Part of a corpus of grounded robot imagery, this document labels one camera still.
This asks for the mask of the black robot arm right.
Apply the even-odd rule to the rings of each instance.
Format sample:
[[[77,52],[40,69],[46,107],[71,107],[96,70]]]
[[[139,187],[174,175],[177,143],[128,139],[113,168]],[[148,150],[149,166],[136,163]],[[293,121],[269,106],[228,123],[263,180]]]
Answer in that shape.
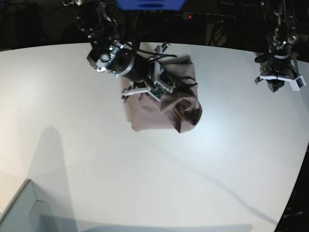
[[[120,30],[106,1],[65,0],[63,5],[78,6],[77,26],[91,44],[87,60],[96,71],[122,76],[133,83],[154,86],[154,65],[151,59],[161,54],[149,53],[149,58],[139,55],[141,49],[138,34],[133,32],[132,43],[128,43],[125,31]]]

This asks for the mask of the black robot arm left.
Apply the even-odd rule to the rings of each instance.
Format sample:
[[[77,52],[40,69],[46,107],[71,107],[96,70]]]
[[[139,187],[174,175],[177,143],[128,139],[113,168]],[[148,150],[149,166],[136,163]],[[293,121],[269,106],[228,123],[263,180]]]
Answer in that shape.
[[[293,91],[300,91],[306,85],[299,72],[298,53],[293,51],[303,25],[298,26],[293,14],[287,11],[285,0],[262,0],[266,24],[268,50],[255,58],[260,64],[260,75],[254,80],[256,84],[265,80],[271,92],[275,93],[286,83]]]

